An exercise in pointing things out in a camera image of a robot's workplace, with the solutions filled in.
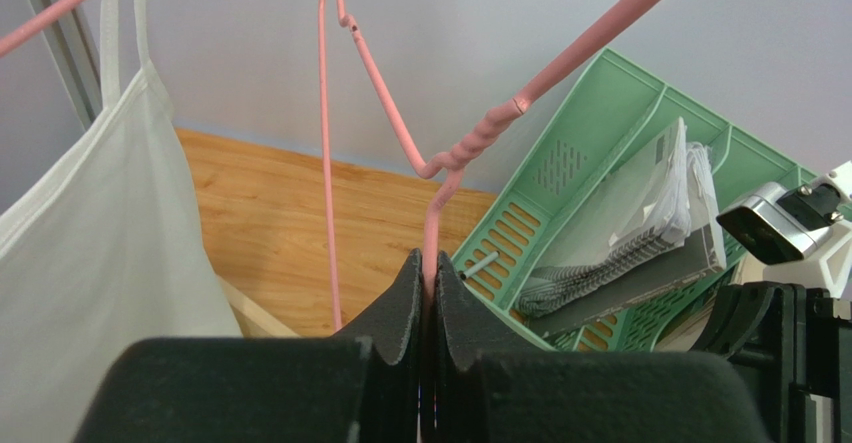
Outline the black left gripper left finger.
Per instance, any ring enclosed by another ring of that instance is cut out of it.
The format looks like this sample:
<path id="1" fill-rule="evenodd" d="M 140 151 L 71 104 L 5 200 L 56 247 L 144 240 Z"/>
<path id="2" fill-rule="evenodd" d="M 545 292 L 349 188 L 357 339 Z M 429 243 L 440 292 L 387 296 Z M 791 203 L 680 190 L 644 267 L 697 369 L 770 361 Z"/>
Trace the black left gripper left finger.
<path id="1" fill-rule="evenodd" d="M 414 442 L 422 254 L 325 338 L 150 338 L 112 364 L 78 442 Z"/>

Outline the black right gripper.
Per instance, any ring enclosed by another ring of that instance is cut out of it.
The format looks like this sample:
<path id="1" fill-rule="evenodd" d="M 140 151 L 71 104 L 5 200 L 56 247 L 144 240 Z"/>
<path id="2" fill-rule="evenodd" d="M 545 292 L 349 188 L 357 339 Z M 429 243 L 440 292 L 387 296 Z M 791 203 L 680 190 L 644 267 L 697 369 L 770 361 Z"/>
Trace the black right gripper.
<path id="1" fill-rule="evenodd" d="M 692 348 L 733 365 L 772 441 L 850 441 L 850 301 L 797 284 L 726 286 Z"/>

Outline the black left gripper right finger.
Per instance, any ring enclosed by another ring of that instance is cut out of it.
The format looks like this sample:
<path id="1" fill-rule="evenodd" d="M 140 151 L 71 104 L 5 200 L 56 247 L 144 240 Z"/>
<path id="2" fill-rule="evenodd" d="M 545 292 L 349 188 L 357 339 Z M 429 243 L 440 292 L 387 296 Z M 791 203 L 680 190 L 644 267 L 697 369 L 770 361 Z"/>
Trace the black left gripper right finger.
<path id="1" fill-rule="evenodd" d="M 562 353 L 509 329 L 445 253 L 428 292 L 426 442 L 765 442 L 745 383 L 705 352 Z"/>

